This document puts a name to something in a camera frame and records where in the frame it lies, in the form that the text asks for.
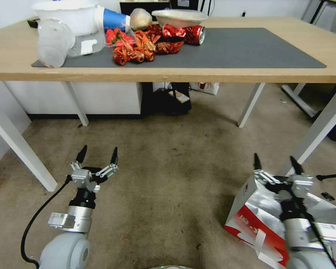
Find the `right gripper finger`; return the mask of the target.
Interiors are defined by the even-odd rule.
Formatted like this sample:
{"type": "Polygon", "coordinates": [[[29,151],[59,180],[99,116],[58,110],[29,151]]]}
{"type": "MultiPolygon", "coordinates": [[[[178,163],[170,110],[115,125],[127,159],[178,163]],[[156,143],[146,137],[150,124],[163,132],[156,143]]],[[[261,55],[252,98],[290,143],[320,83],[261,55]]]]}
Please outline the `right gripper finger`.
{"type": "Polygon", "coordinates": [[[304,170],[303,170],[302,165],[299,164],[297,162],[297,160],[293,156],[290,156],[290,161],[291,161],[291,165],[292,165],[292,167],[294,169],[294,174],[296,174],[296,175],[302,175],[302,174],[305,173],[304,170]]]}
{"type": "Polygon", "coordinates": [[[272,174],[262,169],[261,162],[257,153],[254,153],[253,160],[253,174],[255,180],[259,181],[263,185],[280,184],[280,181],[276,179],[272,174]]]}

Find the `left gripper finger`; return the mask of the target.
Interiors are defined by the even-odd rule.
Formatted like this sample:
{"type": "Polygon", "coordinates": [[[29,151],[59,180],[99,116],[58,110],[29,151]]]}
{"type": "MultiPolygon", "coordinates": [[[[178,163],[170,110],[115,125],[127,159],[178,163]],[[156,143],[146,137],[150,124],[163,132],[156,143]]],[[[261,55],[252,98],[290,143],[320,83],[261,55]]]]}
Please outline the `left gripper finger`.
{"type": "Polygon", "coordinates": [[[73,171],[82,169],[82,163],[85,159],[86,153],[87,153],[87,145],[84,145],[81,151],[77,154],[75,161],[70,163],[70,166],[73,171]]]}
{"type": "Polygon", "coordinates": [[[96,176],[100,178],[111,177],[114,173],[118,171],[118,147],[115,147],[110,164],[96,173],[96,176]]]}

